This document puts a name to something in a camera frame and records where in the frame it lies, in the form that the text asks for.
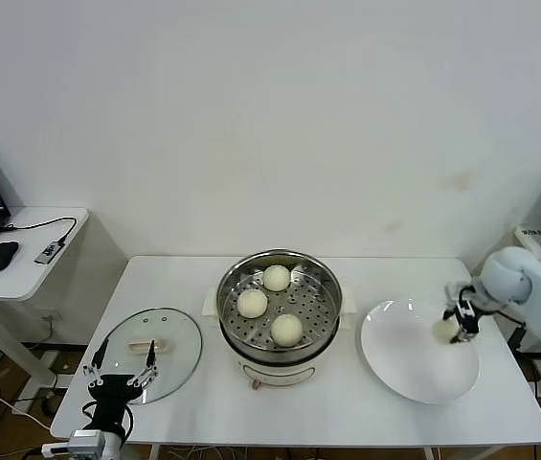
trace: robotic arm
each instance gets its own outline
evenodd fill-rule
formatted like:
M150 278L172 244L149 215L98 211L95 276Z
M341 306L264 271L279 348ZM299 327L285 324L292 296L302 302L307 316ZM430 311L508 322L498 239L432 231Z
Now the robotic arm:
M478 333L481 316L506 305L519 311L528 329L541 339L541 262L521 247L491 254L481 275L462 288L457 306L444 314L444 319L455 314L460 324L453 342L469 340Z
M121 448L132 428L134 416L127 404L140 398L143 391L158 375L155 365L155 342L151 340L144 369L138 374L100 374L108 339L94 353L91 365L83 366L83 373L91 379L87 386L94 399L83 406L82 412L91 419L83 429L78 429L66 443L42 446L42 455L53 458L68 455L75 460L120 460ZM93 415L86 410L95 406ZM125 432L123 419L129 416L129 429Z

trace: wooden floor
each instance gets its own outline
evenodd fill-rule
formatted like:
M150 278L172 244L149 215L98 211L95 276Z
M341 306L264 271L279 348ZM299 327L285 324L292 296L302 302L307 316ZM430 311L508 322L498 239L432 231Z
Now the wooden floor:
M79 364L81 353L62 352L57 359L54 370L62 374L74 373ZM523 363L524 374L531 380L531 369L527 363ZM27 375L17 365L7 358L0 360L0 387L2 397L6 400L13 400L18 394L19 388L26 381ZM56 396L50 399L49 406L56 410L60 402L60 397ZM51 419L44 416L40 410L40 402L34 402L31 410L32 415L42 421L45 425L51 423ZM52 442L54 439L42 427L36 425L26 417L12 415L9 410L4 411L4 416L0 421L0 454L11 452L13 450L35 448L43 443ZM148 456L149 446L133 447L143 457ZM178 459L185 458L192 447L162 448L160 459ZM200 452L194 452L190 460L198 460L198 453L203 455L204 460L244 460L244 448L238 448L237 451L222 448L219 452L209 448ZM421 449L338 449L321 448L319 452L315 448L248 448L247 455L250 460L306 460L309 458L328 459L328 460L423 460L424 455ZM452 449L442 449L441 457L448 459ZM18 460L23 453L12 455L8 458ZM38 460L41 457L30 457L31 460ZM541 460L541 446L505 448L495 455L489 457L492 460Z

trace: steamed bun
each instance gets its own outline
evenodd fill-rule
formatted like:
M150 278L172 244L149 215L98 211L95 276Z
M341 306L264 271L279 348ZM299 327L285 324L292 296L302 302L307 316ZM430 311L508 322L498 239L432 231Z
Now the steamed bun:
M291 283L291 273L282 265L270 265L263 272L263 285L276 292L287 289Z
M293 314L282 314L270 326L272 339L280 347L293 347L302 340L302 321Z
M245 318L257 318L266 313L268 298L257 289L247 289L238 296L238 312Z

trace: white table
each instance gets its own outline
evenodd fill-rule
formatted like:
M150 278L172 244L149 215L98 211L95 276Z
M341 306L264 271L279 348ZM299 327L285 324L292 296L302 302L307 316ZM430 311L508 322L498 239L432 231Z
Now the white table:
M503 446L541 444L541 409L491 318L477 338L481 376L463 399L448 405L411 402L388 388L358 350L358 329L340 330L327 364L313 379L288 388L251 389L238 371L212 318L201 315L205 295L237 260L222 257L135 257L113 294L83 358L136 311L173 307L202 331L202 357L174 394L132 406L129 442L183 445L414 448L472 447L461 458L484 458ZM397 297L437 299L443 287L469 280L457 259L325 259L352 289L358 320L379 302ZM81 367L52 424L67 438L88 422L90 401Z
M25 207L11 208L12 223L24 227L62 217L77 219L76 227L70 232L65 246L49 264L36 264L34 259L51 242L59 240L72 226L71 220L65 220L30 230L20 230L0 234L0 242L19 242L20 246L11 263L0 271L0 301L22 302L32 297L47 278L53 267L68 249L68 245L87 221L88 213L84 208L47 208ZM23 391L22 399L32 398L42 387L52 387L56 376L49 366L56 359L57 352L46 352L41 360L36 359L29 350L9 332L6 325L0 323L0 350L21 366L31 376ZM67 388L69 377L57 381L56 387ZM18 402L17 408L27 410L32 401Z

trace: glass lid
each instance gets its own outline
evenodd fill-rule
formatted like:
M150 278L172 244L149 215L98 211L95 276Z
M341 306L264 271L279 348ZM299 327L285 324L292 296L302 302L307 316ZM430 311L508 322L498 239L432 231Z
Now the glass lid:
M157 378L133 404L157 401L192 376L202 353L202 334L193 319L175 309L143 310L127 318L106 337L100 374L140 374L155 341Z

